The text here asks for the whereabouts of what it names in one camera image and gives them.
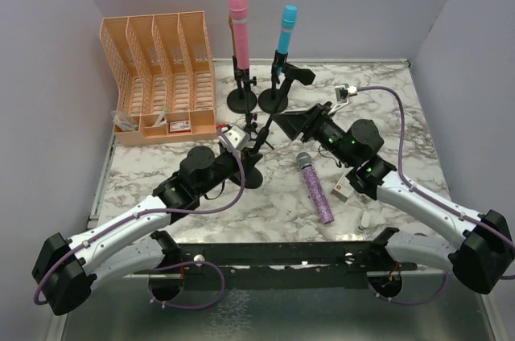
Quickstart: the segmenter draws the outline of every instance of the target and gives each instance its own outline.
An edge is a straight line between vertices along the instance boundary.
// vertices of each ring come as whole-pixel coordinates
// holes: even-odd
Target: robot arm
[[[334,109],[331,102],[317,104],[305,112],[277,114],[274,121],[291,140],[300,134],[302,142],[316,140],[345,166],[352,167],[347,179],[357,192],[407,212],[444,239],[421,239],[390,231],[383,244],[393,259],[452,269],[469,289],[489,293],[513,262],[515,252],[482,226],[511,240],[505,218],[493,210],[484,215],[459,206],[401,177],[394,165],[377,154],[384,140],[373,121],[358,120],[343,131],[332,120]]]
[[[75,309],[92,289],[114,278],[153,269],[164,261],[179,263],[179,247],[166,233],[156,230],[187,214],[165,210],[195,210],[200,198],[218,184],[226,179],[237,182],[240,165],[244,172],[249,171],[262,157],[247,151],[248,140],[248,134],[233,127],[220,137],[220,155],[215,158],[205,146],[193,148],[177,172],[129,211],[67,240],[59,233],[49,237],[41,248],[32,276],[38,283],[46,278],[42,292],[54,313],[60,315]],[[240,154],[238,151],[241,151],[241,164],[234,156]],[[133,244],[151,233],[150,238]],[[59,260],[62,263],[55,269]]]

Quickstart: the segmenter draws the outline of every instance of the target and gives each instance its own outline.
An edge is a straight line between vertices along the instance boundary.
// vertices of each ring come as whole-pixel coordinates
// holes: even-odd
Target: black clamp
[[[246,76],[244,79],[243,79],[243,89],[246,91],[246,92],[250,92],[252,89],[251,89],[251,86],[256,86],[258,84],[258,80],[256,79],[256,77],[248,77]]]
[[[282,54],[279,53],[277,50],[274,54],[274,62],[272,63],[272,82],[274,84],[281,84],[281,81],[279,79],[279,69],[284,68],[284,64],[286,63],[286,60],[288,59],[288,53]]]

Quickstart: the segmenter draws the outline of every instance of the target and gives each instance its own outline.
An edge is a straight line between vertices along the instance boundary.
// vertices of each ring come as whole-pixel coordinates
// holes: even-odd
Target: wire
[[[218,275],[220,276],[220,291],[218,292],[218,294],[212,301],[210,301],[208,303],[204,303],[202,305],[195,305],[195,306],[185,306],[185,305],[178,305],[176,303],[169,303],[169,301],[159,301],[154,296],[154,292],[152,291],[152,287],[150,286],[150,281],[149,281],[148,293],[152,297],[152,299],[150,300],[150,303],[157,302],[157,303],[161,304],[163,309],[165,306],[168,306],[168,307],[174,307],[176,309],[183,309],[183,310],[201,310],[201,309],[206,309],[210,306],[213,306],[213,305],[217,304],[219,301],[221,301],[221,299],[224,297],[224,292],[225,292],[225,278],[224,278],[224,274],[222,273],[222,270],[220,270],[220,267],[218,267],[214,263],[207,262],[207,261],[188,261],[188,262],[183,262],[183,263],[177,263],[177,264],[171,265],[171,266],[159,267],[157,269],[152,269],[152,271],[164,271],[164,270],[170,270],[170,269],[177,269],[178,267],[182,268],[184,266],[198,265],[198,264],[213,267],[215,269],[215,271],[218,273]]]
[[[319,145],[319,155],[322,156],[323,158],[330,158],[332,160],[335,161],[335,164],[338,168],[341,168],[343,165],[341,163],[341,161],[339,160],[336,160],[335,158],[333,158],[332,156],[326,156],[322,153],[321,149],[323,148],[322,144]]]
[[[442,296],[443,292],[445,291],[445,289],[447,288],[447,286],[449,285],[449,279],[450,279],[449,278],[449,273],[445,273],[445,277],[443,279],[443,283],[442,283],[442,285],[440,286],[440,288],[438,289],[438,291],[434,295],[432,295],[429,298],[423,299],[422,301],[415,301],[415,302],[398,301],[397,299],[387,298],[384,295],[380,295],[373,288],[373,286],[370,285],[370,283],[369,283],[369,289],[371,289],[376,294],[376,298],[379,298],[382,301],[386,301],[388,303],[394,303],[395,305],[418,306],[418,305],[425,305],[425,304],[427,304],[429,302],[433,302],[433,301],[437,300],[438,298],[440,298]]]
[[[48,300],[41,301],[39,299],[39,295],[41,294],[41,291],[43,290],[43,287],[45,286],[45,284],[48,282],[48,279],[50,279],[50,276],[65,261],[67,261],[72,255],[74,255],[75,253],[79,252],[82,249],[85,249],[86,247],[89,247],[96,240],[99,240],[104,235],[108,234],[109,232],[112,232],[114,229],[122,226],[123,224],[125,224],[127,222],[130,222],[131,220],[138,219],[138,218],[140,218],[141,216],[144,216],[144,215],[155,214],[155,213],[160,213],[160,212],[175,213],[175,214],[209,215],[209,214],[214,214],[214,213],[217,213],[217,212],[225,211],[225,210],[231,208],[234,204],[236,204],[237,201],[241,198],[241,195],[243,194],[243,191],[245,190],[245,171],[243,169],[243,163],[241,162],[240,154],[234,148],[233,144],[231,144],[231,141],[228,138],[226,138],[226,136],[221,132],[220,129],[216,129],[216,132],[218,133],[218,135],[227,144],[227,147],[229,148],[229,150],[233,154],[234,158],[236,159],[236,163],[238,165],[238,169],[240,170],[240,180],[241,180],[240,183],[241,183],[241,186],[240,186],[239,192],[237,193],[236,197],[233,199],[232,202],[230,202],[229,204],[227,204],[227,205],[225,205],[223,207],[214,208],[212,210],[207,210],[207,211],[179,210],[177,208],[152,208],[152,209],[149,209],[149,210],[144,210],[144,211],[136,212],[135,214],[133,214],[131,216],[127,216],[126,218],[124,218],[122,220],[119,220],[117,223],[113,224],[112,226],[109,226],[104,231],[101,231],[101,232],[95,234],[94,236],[92,236],[91,238],[89,238],[87,241],[85,241],[83,243],[80,243],[79,245],[77,245],[77,247],[75,247],[74,249],[68,251],[59,260],[57,260],[57,262],[54,263],[51,266],[51,268],[45,273],[43,278],[41,278],[41,281],[39,282],[38,286],[36,287],[35,292],[34,292],[34,303],[36,305],[46,305],[48,303]]]
[[[404,184],[410,184],[406,176],[404,175],[404,172],[402,171],[402,151],[404,150],[404,139],[406,135],[406,117],[404,114],[404,106],[402,105],[401,97],[395,92],[393,89],[388,88],[386,86],[368,86],[368,87],[362,87],[358,88],[358,92],[365,92],[367,90],[384,90],[390,94],[392,94],[395,99],[397,100],[398,106],[399,106],[399,112],[401,114],[401,137],[399,140],[399,155],[398,155],[398,173],[399,178],[404,182]],[[481,228],[487,230],[488,232],[495,235],[497,238],[501,239],[503,242],[505,242],[509,247],[511,247],[513,250],[515,250],[515,243],[513,243],[508,237],[504,236],[500,232],[498,232],[495,228],[491,228],[487,224],[481,222],[478,219],[472,218],[467,215],[462,215],[459,211],[455,210],[452,207],[447,206],[445,203],[440,202],[439,200],[433,198],[431,195],[428,195],[426,192],[419,190],[417,187],[412,187],[413,192],[416,194],[419,194],[424,199],[432,202],[433,204],[437,205],[438,207],[442,208],[443,210],[450,212],[454,216],[458,216],[460,219],[466,220],[469,223],[475,224],[477,226],[480,226]],[[515,279],[514,275],[507,275],[502,276],[501,279],[503,280],[513,280]]]
[[[399,268],[399,262],[397,262],[395,264],[395,266],[393,267],[392,271],[389,272],[389,275],[388,275],[388,280],[391,282],[392,281],[392,278],[393,278],[393,273],[395,273],[395,270],[397,270]]]
[[[220,189],[220,192],[218,192],[218,195],[215,196],[214,198],[210,198],[208,197],[208,194],[204,195],[204,198],[206,200],[214,200],[214,199],[218,199],[220,198],[220,196],[222,195],[222,193],[224,192],[224,189],[225,189],[225,180],[222,182],[222,188]]]

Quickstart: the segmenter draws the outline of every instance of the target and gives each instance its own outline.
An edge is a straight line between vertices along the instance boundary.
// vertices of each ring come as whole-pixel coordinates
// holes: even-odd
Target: purple glitter microphone
[[[301,152],[297,155],[297,165],[303,172],[307,189],[309,190],[311,198],[315,203],[315,207],[319,212],[322,223],[331,223],[335,218],[332,216],[328,200],[325,199],[322,185],[320,184],[319,177],[316,175],[315,168],[311,165],[311,156],[308,152]]]

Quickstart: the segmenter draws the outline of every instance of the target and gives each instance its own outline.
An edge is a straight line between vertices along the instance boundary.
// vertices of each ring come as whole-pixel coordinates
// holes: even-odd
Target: microphone stand
[[[265,125],[260,129],[259,133],[256,137],[256,142],[254,146],[250,149],[251,154],[257,154],[261,149],[262,145],[266,143],[266,138],[268,138],[268,133],[270,132],[270,126],[272,125],[272,121],[274,120],[275,115],[278,113],[279,106],[283,98],[288,98],[288,93],[290,92],[291,85],[295,80],[299,81],[302,85],[308,86],[313,84],[315,80],[315,73],[310,69],[301,69],[296,66],[288,63],[284,63],[284,76],[285,79],[281,84],[281,88],[278,90],[277,98],[278,101],[275,102],[275,107],[272,109],[272,113],[269,115],[268,120]]]
[[[256,86],[257,81],[256,77],[250,78],[249,70],[240,70],[240,72],[241,80],[243,82],[243,93],[245,95],[245,126],[243,127],[243,130],[250,135],[250,141],[253,142],[256,140],[254,136],[258,135],[258,124],[256,122],[258,115],[256,113],[252,113],[252,109],[250,108],[250,93],[252,93],[252,85]],[[267,141],[264,141],[264,143],[272,150],[274,149]]]
[[[264,90],[259,95],[259,108],[265,113],[281,113],[284,112],[288,106],[288,97],[279,96],[277,85],[281,83],[279,75],[284,68],[284,64],[288,58],[288,53],[282,54],[277,50],[274,55],[274,62],[272,63],[272,88]]]
[[[234,71],[234,80],[236,81],[237,88],[234,89],[233,91],[231,91],[231,93],[229,93],[229,95],[227,96],[227,106],[234,113],[244,114],[244,113],[247,113],[247,108],[249,108],[249,112],[252,111],[254,108],[256,108],[256,105],[258,104],[258,98],[252,92],[252,89],[250,88],[250,86],[249,86],[249,91],[246,92],[247,94],[245,95],[244,88],[241,85],[241,82],[244,79],[244,72],[242,72],[238,68],[236,43],[234,40],[233,20],[231,19],[231,16],[229,16],[229,27],[231,29],[231,36],[233,37],[233,71]]]

